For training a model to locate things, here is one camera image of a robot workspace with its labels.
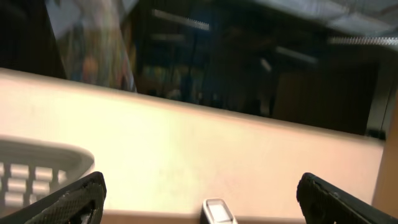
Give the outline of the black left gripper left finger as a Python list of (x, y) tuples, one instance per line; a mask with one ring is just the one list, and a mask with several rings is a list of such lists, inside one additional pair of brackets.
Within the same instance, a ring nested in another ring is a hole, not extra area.
[(105, 198), (103, 174), (93, 172), (1, 218), (1, 224), (100, 224)]

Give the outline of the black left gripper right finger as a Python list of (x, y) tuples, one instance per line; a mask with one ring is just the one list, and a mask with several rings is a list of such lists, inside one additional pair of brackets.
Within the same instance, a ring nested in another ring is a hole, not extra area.
[(309, 172), (300, 179), (296, 198), (306, 224), (397, 224), (397, 218)]

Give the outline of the white barcode scanner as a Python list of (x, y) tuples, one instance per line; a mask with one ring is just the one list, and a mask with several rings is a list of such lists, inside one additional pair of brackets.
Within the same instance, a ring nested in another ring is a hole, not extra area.
[(209, 198), (202, 203), (200, 224), (238, 224), (238, 221), (223, 199)]

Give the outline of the grey plastic shopping basket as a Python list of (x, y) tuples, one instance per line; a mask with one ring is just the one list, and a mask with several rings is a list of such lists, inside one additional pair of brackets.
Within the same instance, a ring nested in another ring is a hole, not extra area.
[(1, 217), (80, 179), (94, 163), (86, 149), (1, 136)]

